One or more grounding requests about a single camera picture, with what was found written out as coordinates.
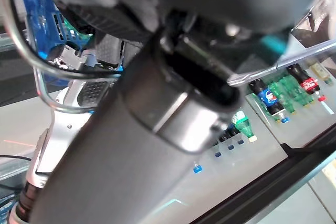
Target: cable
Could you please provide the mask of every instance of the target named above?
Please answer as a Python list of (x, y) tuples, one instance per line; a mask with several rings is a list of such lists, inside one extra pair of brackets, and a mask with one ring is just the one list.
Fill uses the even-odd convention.
[(27, 160), (27, 161), (31, 161), (32, 159), (29, 157), (23, 157), (23, 156), (16, 156), (16, 155), (0, 155), (0, 158), (16, 158), (16, 159), (23, 159), (23, 160)]

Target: white shelf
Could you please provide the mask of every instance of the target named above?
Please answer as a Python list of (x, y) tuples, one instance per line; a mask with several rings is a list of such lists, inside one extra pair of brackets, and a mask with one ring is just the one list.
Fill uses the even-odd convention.
[[(199, 160), (203, 171), (194, 174), (192, 167), (185, 178), (165, 197), (153, 213), (141, 224), (186, 224), (204, 214), (218, 203), (284, 160), (287, 155), (264, 126), (252, 108), (245, 103), (248, 116), (258, 140), (244, 144), (237, 140), (221, 144), (221, 157), (213, 148)], [(227, 145), (235, 148), (230, 151)]]

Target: blue bottle cap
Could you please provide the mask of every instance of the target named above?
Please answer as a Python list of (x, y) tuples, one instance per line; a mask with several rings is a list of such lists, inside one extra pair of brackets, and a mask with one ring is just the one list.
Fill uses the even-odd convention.
[(200, 165), (196, 165), (193, 170), (194, 173), (200, 173), (202, 171), (202, 167)]
[(287, 118), (287, 117), (286, 117), (286, 118), (283, 118), (283, 119), (281, 119), (281, 122), (282, 122), (282, 123), (287, 123), (287, 122), (289, 122), (289, 118)]

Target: soda bottle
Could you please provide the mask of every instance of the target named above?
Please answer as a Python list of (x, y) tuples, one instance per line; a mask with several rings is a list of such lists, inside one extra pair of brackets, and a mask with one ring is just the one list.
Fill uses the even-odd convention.
[(259, 104), (259, 106), (263, 109), (263, 111), (264, 111), (266, 114), (268, 114), (270, 117), (272, 117), (272, 118), (274, 119), (274, 121), (276, 121), (277, 123), (280, 122), (280, 117), (277, 116), (277, 115), (272, 116), (272, 115), (268, 112), (266, 105), (265, 105), (263, 102), (261, 102), (260, 98), (259, 98), (257, 95), (255, 95), (255, 94), (253, 93), (253, 97), (254, 97), (255, 101)]
[(316, 62), (315, 64), (311, 65), (310, 69), (319, 78), (321, 78), (326, 84), (328, 84), (330, 86), (334, 85), (333, 81), (330, 78), (329, 73), (326, 71), (326, 69), (319, 62)]
[(231, 138), (230, 134), (227, 131), (223, 131), (218, 140), (222, 143), (230, 138)]
[(213, 144), (213, 150), (214, 150), (214, 154), (215, 157), (220, 157), (222, 154), (219, 151), (219, 142), (218, 140), (215, 141), (215, 143)]
[(245, 136), (248, 137), (250, 142), (257, 140), (257, 136), (254, 135), (250, 122), (247, 116), (242, 110), (238, 111), (232, 118), (232, 122), (235, 124), (236, 128), (241, 131)]
[(316, 94), (319, 102), (326, 100), (320, 92), (320, 86), (317, 81), (311, 78), (299, 64), (293, 64), (287, 67), (287, 71), (298, 81), (301, 87), (306, 91), (307, 94)]
[(267, 111), (271, 116), (278, 115), (281, 118), (282, 123), (287, 123), (289, 121), (288, 117), (285, 116), (285, 108), (278, 101), (277, 97), (269, 90), (264, 82), (260, 79), (256, 79), (249, 83), (249, 87), (252, 92), (256, 94), (261, 101), (266, 105)]
[(198, 164), (198, 162), (194, 161), (194, 168), (193, 168), (194, 173), (200, 173), (202, 171), (201, 165)]
[(302, 106), (308, 106), (308, 103), (313, 101), (312, 97), (308, 95), (301, 86), (299, 86), (298, 82), (293, 76), (287, 75), (283, 77), (280, 80), (280, 83), (288, 93), (289, 97), (300, 103)]
[(236, 128), (236, 126), (233, 123), (227, 128), (227, 132), (230, 134), (233, 140), (237, 140), (238, 144), (244, 143), (244, 140), (241, 138), (241, 135), (239, 135), (240, 131)]
[(290, 113), (295, 112), (293, 104), (286, 97), (286, 95), (284, 94), (280, 85), (277, 82), (272, 82), (270, 85), (268, 85), (268, 88), (277, 98), (279, 98), (280, 103), (285, 107), (286, 110), (288, 110)]

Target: blue crate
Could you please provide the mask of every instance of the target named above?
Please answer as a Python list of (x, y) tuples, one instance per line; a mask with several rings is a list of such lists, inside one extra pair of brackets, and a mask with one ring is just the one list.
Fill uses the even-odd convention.
[(46, 59), (52, 47), (72, 42), (79, 49), (88, 42), (77, 31), (64, 25), (64, 18), (53, 0), (23, 0), (27, 10), (27, 22), (33, 34), (38, 55)]

